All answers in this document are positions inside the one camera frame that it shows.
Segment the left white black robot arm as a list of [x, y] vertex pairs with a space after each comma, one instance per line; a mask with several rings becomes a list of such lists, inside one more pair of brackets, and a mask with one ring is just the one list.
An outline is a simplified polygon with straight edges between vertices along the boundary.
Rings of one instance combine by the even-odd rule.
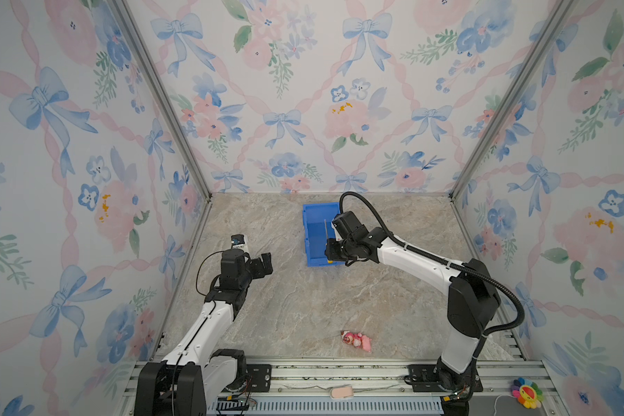
[[239, 248], [221, 252], [220, 273], [199, 317], [163, 360], [140, 371], [135, 415], [206, 415], [225, 388], [247, 383], [244, 352], [216, 346], [243, 308], [251, 283], [272, 273], [268, 252], [256, 258]]

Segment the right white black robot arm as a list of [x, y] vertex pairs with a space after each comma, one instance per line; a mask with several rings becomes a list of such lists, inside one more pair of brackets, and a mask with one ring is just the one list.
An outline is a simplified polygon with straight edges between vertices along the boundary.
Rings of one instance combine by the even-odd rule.
[[443, 391], [468, 396], [477, 380], [488, 325], [500, 306], [495, 286], [478, 276], [485, 270], [482, 263], [476, 259], [456, 263], [410, 245], [383, 227], [369, 230], [351, 211], [338, 214], [332, 227], [335, 235], [325, 249], [328, 259], [347, 266], [367, 261], [391, 266], [447, 298], [451, 330], [432, 379]]

